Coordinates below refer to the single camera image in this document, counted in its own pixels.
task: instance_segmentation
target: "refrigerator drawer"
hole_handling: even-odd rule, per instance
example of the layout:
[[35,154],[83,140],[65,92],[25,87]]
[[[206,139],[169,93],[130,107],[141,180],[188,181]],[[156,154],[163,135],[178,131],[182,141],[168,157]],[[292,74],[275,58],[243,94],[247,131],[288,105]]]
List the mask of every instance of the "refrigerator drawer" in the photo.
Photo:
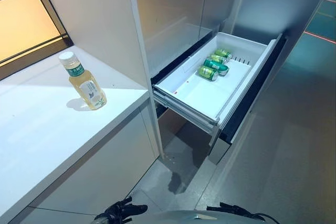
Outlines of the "refrigerator drawer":
[[[218,135],[255,82],[279,39],[280,36],[264,45],[218,33],[153,86],[154,98],[207,133]],[[226,63],[229,67],[226,76],[209,81],[200,77],[197,70],[217,48],[227,49],[233,58]]]

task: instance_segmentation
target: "can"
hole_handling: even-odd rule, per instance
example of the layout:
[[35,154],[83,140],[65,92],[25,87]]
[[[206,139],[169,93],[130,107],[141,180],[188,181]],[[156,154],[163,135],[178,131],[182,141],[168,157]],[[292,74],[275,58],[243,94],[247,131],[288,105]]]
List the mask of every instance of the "can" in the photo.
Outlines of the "can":
[[218,48],[216,51],[215,51],[215,54],[216,55],[219,55],[219,56],[223,56],[227,59],[227,61],[231,60],[232,59],[232,54],[225,50],[225,49],[222,49],[222,48]]
[[229,71],[229,68],[226,65],[223,65],[215,60],[212,59],[205,59],[204,66],[215,69],[218,71],[218,74],[220,76],[224,76],[227,74],[227,72]]
[[226,58],[224,56],[212,54],[209,56],[210,59],[219,62],[220,64],[225,64]]
[[198,74],[210,81],[214,81],[218,77],[218,72],[216,70],[206,66],[200,66],[198,69]]

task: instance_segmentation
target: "gray floor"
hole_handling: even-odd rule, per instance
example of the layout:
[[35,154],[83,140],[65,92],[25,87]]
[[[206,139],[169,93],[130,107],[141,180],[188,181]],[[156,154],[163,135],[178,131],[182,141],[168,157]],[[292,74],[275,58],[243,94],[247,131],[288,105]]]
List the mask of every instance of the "gray floor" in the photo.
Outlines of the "gray floor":
[[[310,32],[327,36],[318,19]],[[132,192],[135,203],[156,212],[222,201],[282,224],[336,223],[335,76],[336,44],[304,34],[222,161],[206,159],[208,138],[188,123]]]

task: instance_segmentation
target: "white bottle cap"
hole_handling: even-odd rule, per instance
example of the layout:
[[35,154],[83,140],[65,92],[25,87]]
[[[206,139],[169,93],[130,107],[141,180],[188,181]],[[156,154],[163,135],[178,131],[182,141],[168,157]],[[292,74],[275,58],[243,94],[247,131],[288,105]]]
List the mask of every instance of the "white bottle cap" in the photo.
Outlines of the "white bottle cap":
[[74,52],[71,52],[71,51],[67,51],[67,52],[60,54],[58,56],[58,59],[63,65],[68,65],[75,61],[78,61],[77,56],[74,54]]

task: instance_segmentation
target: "white countertop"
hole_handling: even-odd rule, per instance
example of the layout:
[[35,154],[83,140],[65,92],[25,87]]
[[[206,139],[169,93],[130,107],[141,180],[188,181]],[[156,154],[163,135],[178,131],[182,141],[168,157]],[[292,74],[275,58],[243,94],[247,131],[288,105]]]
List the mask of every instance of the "white countertop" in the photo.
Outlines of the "white countertop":
[[148,90],[80,48],[107,104],[90,111],[58,54],[0,81],[0,223],[7,223],[140,106]]

